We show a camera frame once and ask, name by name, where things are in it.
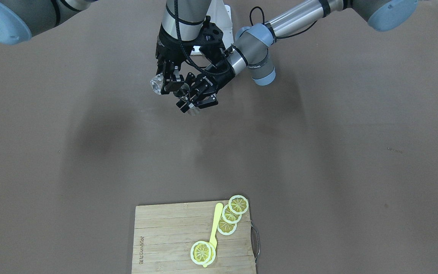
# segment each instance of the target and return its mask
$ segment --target stacked lemon slices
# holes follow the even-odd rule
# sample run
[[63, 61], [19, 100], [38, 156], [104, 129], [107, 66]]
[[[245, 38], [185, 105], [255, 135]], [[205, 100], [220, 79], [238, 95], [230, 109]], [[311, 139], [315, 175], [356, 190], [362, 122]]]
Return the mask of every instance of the stacked lemon slices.
[[[241, 220], [241, 216], [248, 210], [248, 199], [241, 195], [232, 196], [229, 202], [224, 206], [222, 210], [222, 216], [219, 220], [217, 230], [222, 235], [231, 235], [236, 231], [238, 222]], [[216, 258], [216, 249], [214, 245], [206, 241], [197, 241], [192, 245], [190, 249], [190, 258], [195, 264], [207, 267], [212, 264]]]
[[231, 235], [238, 227], [241, 216], [248, 210], [248, 199], [242, 195], [234, 195], [229, 199], [228, 205], [222, 210], [222, 217], [219, 220], [219, 233]]

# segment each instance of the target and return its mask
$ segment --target wooden cutting board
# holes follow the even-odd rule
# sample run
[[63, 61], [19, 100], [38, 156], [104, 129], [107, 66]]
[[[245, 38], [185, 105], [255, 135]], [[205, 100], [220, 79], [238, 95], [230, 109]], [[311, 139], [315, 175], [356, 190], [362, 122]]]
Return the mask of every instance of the wooden cutting board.
[[214, 207], [210, 201], [137, 206], [133, 242], [132, 273], [150, 274], [256, 274], [251, 245], [249, 210], [236, 231], [217, 238], [217, 257], [207, 268], [190, 260], [196, 241], [209, 241]]

